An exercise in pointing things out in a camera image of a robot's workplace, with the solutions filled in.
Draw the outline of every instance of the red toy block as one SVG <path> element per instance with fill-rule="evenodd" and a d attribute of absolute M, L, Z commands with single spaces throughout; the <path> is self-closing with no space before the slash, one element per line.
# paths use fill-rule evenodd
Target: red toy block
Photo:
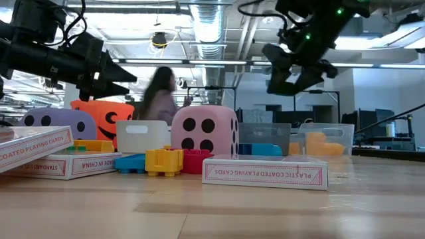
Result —
<path fill-rule="evenodd" d="M 208 149 L 185 149 L 182 173 L 201 175 L 204 159 L 214 156 Z"/>

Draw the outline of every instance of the building block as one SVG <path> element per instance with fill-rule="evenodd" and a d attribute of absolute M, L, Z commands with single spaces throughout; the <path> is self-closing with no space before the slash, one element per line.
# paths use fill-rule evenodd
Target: building block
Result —
<path fill-rule="evenodd" d="M 145 170 L 149 176 L 165 173 L 166 177 L 174 177 L 183 169 L 184 153 L 182 149 L 154 149 L 146 151 Z"/>
<path fill-rule="evenodd" d="M 182 173 L 201 175 L 204 159 L 214 156 L 208 149 L 185 149 Z"/>
<path fill-rule="evenodd" d="M 115 168 L 121 173 L 145 172 L 145 155 L 137 154 L 115 159 Z"/>
<path fill-rule="evenodd" d="M 271 143 L 241 143 L 239 145 L 240 155 L 260 155 L 260 156 L 282 156 L 279 146 Z"/>
<path fill-rule="evenodd" d="M 84 146 L 88 151 L 96 151 L 102 153 L 114 153 L 115 148 L 112 141 L 106 140 L 74 140 L 74 146 Z"/>

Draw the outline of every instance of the pink shirt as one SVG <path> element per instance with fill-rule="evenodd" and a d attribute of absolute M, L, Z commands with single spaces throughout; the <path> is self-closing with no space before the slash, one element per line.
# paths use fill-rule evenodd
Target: pink shirt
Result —
<path fill-rule="evenodd" d="M 171 93 L 167 90 L 160 90 L 153 97 L 144 118 L 145 120 L 163 120 L 167 122 L 168 126 L 171 126 L 177 110 Z"/>

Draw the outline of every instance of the toy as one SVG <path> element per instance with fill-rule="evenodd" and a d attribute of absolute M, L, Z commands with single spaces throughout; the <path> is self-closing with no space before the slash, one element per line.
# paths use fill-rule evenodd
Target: toy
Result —
<path fill-rule="evenodd" d="M 279 146 L 271 143 L 241 143 L 240 155 L 282 156 Z"/>
<path fill-rule="evenodd" d="M 208 149 L 214 155 L 238 153 L 238 120 L 225 106 L 193 106 L 179 110 L 171 127 L 171 147 Z"/>
<path fill-rule="evenodd" d="M 146 151 L 145 170 L 149 176 L 164 173 L 166 177 L 174 177 L 183 169 L 183 150 L 154 149 Z"/>
<path fill-rule="evenodd" d="M 39 108 L 28 111 L 21 126 L 71 126 L 74 139 L 96 139 L 96 123 L 86 112 L 58 108 Z"/>
<path fill-rule="evenodd" d="M 185 149 L 182 173 L 201 175 L 204 159 L 214 156 L 208 149 Z"/>
<path fill-rule="evenodd" d="M 121 173 L 130 173 L 136 171 L 137 173 L 145 172 L 145 155 L 137 154 L 122 157 L 115 160 L 115 168 Z"/>
<path fill-rule="evenodd" d="M 74 146 L 84 146 L 89 151 L 96 151 L 102 153 L 113 153 L 115 152 L 112 141 L 105 140 L 74 140 Z"/>
<path fill-rule="evenodd" d="M 118 120 L 131 120 L 134 107 L 129 104 L 107 102 L 101 100 L 91 100 L 83 102 L 74 100 L 71 102 L 74 110 L 81 110 L 89 113 L 97 125 L 97 140 L 110 140 L 117 148 L 116 122 Z"/>

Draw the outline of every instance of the woman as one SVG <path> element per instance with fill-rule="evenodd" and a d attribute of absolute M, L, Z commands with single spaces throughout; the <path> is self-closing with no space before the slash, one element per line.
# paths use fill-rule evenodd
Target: woman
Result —
<path fill-rule="evenodd" d="M 159 67 L 145 90 L 139 120 L 163 120 L 171 126 L 179 110 L 171 95 L 175 91 L 173 71 L 166 66 Z M 191 99 L 185 98 L 184 106 L 190 106 Z"/>

